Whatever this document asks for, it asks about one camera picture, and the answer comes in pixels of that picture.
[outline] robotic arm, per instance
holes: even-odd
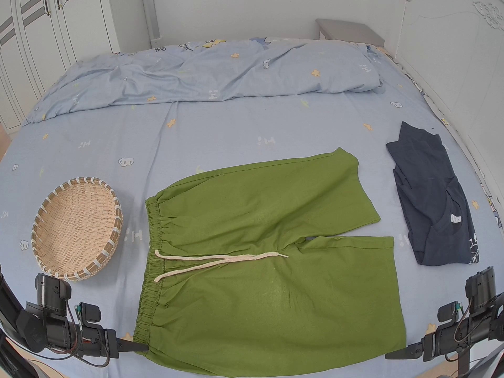
[[[91,363],[84,356],[107,357],[103,365],[97,365],[101,367],[108,365],[110,358],[119,358],[120,352],[149,350],[145,344],[118,339],[114,330],[96,324],[101,320],[97,306],[80,302],[75,307],[78,324],[71,313],[69,322],[66,311],[70,311],[68,300],[72,297],[72,288],[64,280],[39,273],[35,278],[37,304],[27,302],[23,308],[1,271],[0,266],[0,322],[9,337],[30,352],[39,353],[48,348],[56,354],[67,355],[64,358],[75,356],[88,364]],[[12,348],[1,329],[0,360],[16,376],[38,377],[33,367]]]

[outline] blue blanket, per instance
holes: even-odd
[[[231,41],[207,46],[166,46],[79,61],[47,91],[27,122],[110,105],[383,89],[362,44]]]

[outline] bamboo basket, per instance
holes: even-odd
[[[103,180],[79,177],[44,200],[33,222],[33,254],[43,272],[77,281],[98,273],[114,254],[123,213]]]

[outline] yellow star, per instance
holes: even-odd
[[[427,330],[425,331],[425,334],[428,335],[429,333],[435,332],[436,331],[436,325],[435,324],[429,324]]]
[[[130,342],[133,342],[133,336],[129,334],[129,332],[126,332],[126,335],[121,337],[123,340],[129,340]]]

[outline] green shorts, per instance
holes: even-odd
[[[279,376],[405,347],[393,238],[328,237],[380,220],[357,167],[337,149],[193,175],[149,198],[134,335],[146,357],[199,374]],[[265,253],[277,255],[167,277],[208,260],[160,257]]]

